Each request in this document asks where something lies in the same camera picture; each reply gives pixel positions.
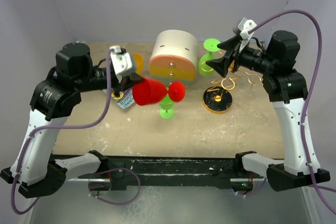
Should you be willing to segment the green goblet front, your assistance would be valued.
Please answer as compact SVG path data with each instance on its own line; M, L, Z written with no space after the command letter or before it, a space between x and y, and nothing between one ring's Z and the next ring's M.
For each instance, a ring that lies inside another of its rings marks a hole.
M215 59L214 53L220 51L217 45L220 41L216 38L206 39L203 43L206 54L202 55L198 63L198 71L203 76L211 76L214 73L213 68L209 67L206 62Z

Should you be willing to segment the clear ribbed flute glass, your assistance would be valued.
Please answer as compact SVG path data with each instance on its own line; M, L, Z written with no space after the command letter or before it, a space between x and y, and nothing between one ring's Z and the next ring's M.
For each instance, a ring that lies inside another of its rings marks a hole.
M254 86L252 86L249 83L239 83L238 84L238 89L241 92L250 92L253 89Z

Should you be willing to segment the red plastic goblet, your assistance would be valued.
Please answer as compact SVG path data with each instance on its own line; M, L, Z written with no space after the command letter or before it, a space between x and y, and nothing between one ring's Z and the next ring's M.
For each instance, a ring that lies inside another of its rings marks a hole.
M141 83L132 87L133 99L140 106L159 103L167 95L173 102L180 102L184 99L185 93L185 86L179 81L173 81L167 88L159 80L144 78Z

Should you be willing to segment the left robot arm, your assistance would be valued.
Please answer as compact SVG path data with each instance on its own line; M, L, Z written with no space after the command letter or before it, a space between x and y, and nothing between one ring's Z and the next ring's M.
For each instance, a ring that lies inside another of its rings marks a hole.
M27 133L15 163L1 171L1 178L25 198L55 193L64 182L86 174L104 177L108 159L97 151L70 159L51 159L58 134L65 129L83 92L107 90L109 94L141 82L134 57L124 47L112 46L106 66L95 66L90 48L69 43L56 53L56 65L34 89Z

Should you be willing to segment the gold wine glass rack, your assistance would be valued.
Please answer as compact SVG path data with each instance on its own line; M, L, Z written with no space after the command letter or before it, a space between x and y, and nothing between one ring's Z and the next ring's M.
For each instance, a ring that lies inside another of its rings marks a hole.
M207 88L202 96L202 104L204 108L214 114L225 113L233 103L233 97L230 91L238 88L236 80L241 76L232 73L229 69L226 78L219 77L211 81L211 86Z

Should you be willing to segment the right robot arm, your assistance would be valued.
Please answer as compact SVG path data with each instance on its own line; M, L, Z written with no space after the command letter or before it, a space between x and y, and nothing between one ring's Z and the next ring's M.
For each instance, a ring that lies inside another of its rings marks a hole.
M260 156L254 151L236 155L234 173L246 177L251 172L266 178L274 191L290 190L330 180L329 171L322 169L312 146L308 116L303 111L308 100L304 76L294 69L300 50L298 37L289 31L273 33L267 49L246 46L240 50L242 39L235 35L215 47L225 51L218 59L206 64L221 77L240 67L248 68L263 76L263 87L278 117L284 160Z

